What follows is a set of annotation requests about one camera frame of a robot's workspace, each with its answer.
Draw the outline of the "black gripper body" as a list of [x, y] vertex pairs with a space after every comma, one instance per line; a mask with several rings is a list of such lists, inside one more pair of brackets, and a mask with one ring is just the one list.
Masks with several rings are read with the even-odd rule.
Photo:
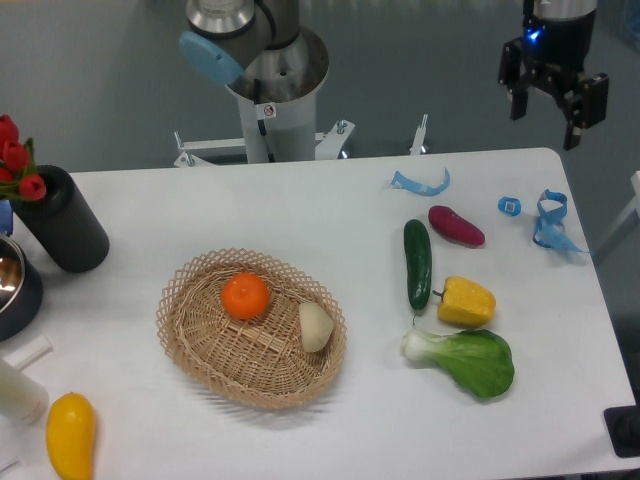
[[527, 67], [560, 96], [575, 90], [584, 74], [597, 2], [524, 1], [522, 46]]

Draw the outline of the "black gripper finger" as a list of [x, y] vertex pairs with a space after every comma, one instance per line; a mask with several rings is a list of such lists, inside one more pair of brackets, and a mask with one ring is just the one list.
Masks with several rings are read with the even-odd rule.
[[511, 100], [511, 120], [518, 120], [527, 113], [531, 75], [527, 70], [522, 71], [524, 66], [522, 39], [506, 42], [501, 51], [498, 82], [506, 88]]
[[567, 125], [563, 148], [571, 150], [581, 141], [582, 131], [604, 121], [607, 117], [609, 76], [597, 74], [578, 82], [570, 98], [565, 101]]

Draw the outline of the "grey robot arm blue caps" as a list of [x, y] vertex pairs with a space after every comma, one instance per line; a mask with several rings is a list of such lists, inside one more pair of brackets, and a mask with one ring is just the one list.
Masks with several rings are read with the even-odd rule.
[[[525, 116], [530, 90], [551, 96], [566, 120], [566, 150], [607, 115], [608, 76], [584, 72], [596, 10], [594, 1], [526, 1], [521, 35], [501, 51], [498, 82], [510, 97], [511, 119]], [[327, 75], [326, 48], [301, 26], [295, 1], [189, 1], [186, 17], [181, 54], [258, 109], [254, 124], [263, 140], [276, 104], [308, 96]]]

